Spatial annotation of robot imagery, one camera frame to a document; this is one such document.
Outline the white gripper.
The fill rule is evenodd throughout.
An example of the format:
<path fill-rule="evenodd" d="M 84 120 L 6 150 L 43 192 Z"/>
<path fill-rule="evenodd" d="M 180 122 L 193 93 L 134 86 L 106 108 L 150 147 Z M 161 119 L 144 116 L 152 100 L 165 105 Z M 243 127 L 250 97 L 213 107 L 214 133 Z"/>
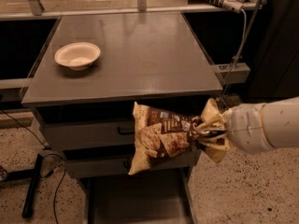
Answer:
<path fill-rule="evenodd" d="M 242 104 L 231 108 L 227 115 L 226 128 L 229 141 L 249 154 L 275 149 L 267 140 L 264 130 L 262 115 L 264 106 L 265 104 Z M 198 133 L 206 133 L 225 132 L 226 128 L 224 125 L 202 123 L 194 129 Z M 202 143 L 217 143 L 225 138 L 225 133 L 213 133 L 201 136 L 199 140 Z"/>

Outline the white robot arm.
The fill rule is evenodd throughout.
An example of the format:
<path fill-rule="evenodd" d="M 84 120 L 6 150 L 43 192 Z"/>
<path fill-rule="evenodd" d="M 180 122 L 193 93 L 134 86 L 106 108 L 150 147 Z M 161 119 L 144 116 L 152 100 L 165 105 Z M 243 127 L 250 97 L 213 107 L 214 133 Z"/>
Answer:
<path fill-rule="evenodd" d="M 200 142 L 218 150 L 237 147 L 257 154 L 299 147 L 299 98 L 273 103 L 241 104 L 221 113 L 210 98 L 195 130 Z"/>

